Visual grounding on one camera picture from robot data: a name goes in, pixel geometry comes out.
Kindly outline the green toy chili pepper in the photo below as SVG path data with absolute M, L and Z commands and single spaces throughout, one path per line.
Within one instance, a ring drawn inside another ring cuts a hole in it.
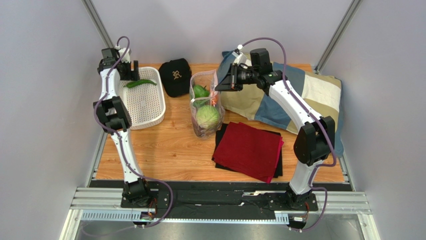
M 137 81 L 129 82 L 128 84 L 125 85 L 125 87 L 127 87 L 128 89 L 132 89 L 132 88 L 135 88 L 135 87 L 143 85 L 143 84 L 150 84 L 150 85 L 154 85 L 154 86 L 157 85 L 156 82 L 154 82 L 150 79 L 140 79 L 140 80 L 137 80 Z

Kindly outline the green toy bell pepper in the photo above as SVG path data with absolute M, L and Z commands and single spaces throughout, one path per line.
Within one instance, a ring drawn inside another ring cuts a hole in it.
M 194 92 L 194 98 L 207 98 L 210 96 L 210 91 L 206 89 L 206 86 L 201 85 L 194 85 L 193 86 L 193 92 Z M 193 105 L 196 108 L 200 108 L 201 106 L 204 106 L 209 100 L 208 99 L 201 99 L 201 100 L 195 100 Z

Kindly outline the clear zip top bag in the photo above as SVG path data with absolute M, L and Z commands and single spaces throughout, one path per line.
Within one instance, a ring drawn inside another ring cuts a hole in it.
M 194 74 L 189 84 L 189 107 L 194 134 L 207 138 L 217 132 L 224 120 L 225 109 L 221 96 L 215 87 L 218 85 L 215 70 Z

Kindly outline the green toy cabbage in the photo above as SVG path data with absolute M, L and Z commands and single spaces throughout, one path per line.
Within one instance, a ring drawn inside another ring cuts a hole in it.
M 215 127 L 220 117 L 218 110 L 211 105 L 201 106 L 195 114 L 197 124 L 205 129 Z

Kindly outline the purple toy eggplant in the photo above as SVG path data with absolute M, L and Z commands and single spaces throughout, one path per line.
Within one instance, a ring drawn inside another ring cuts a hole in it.
M 216 127 L 203 128 L 199 125 L 193 125 L 193 131 L 198 138 L 208 138 L 209 136 L 213 135 L 217 131 L 217 128 Z

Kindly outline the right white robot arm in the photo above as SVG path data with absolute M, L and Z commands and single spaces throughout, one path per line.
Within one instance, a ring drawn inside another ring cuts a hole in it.
M 294 122 L 298 133 L 293 145 L 298 160 L 284 194 L 284 203 L 298 209 L 308 202 L 317 170 L 334 154 L 335 121 L 313 110 L 297 94 L 285 75 L 275 70 L 265 48 L 257 48 L 246 57 L 242 50 L 230 51 L 217 69 L 219 92 L 242 91 L 244 85 L 256 85 L 275 101 Z

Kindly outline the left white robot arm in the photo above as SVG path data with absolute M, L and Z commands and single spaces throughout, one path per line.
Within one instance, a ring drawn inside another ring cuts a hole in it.
M 101 50 L 102 59 L 97 71 L 101 77 L 101 94 L 93 103 L 95 121 L 103 131 L 110 135 L 117 149 L 124 174 L 122 192 L 123 208 L 147 208 L 154 202 L 148 182 L 140 169 L 131 140 L 132 121 L 121 97 L 118 95 L 118 83 L 122 77 L 122 68 L 131 70 L 129 63 L 124 63 L 123 53 L 116 48 Z

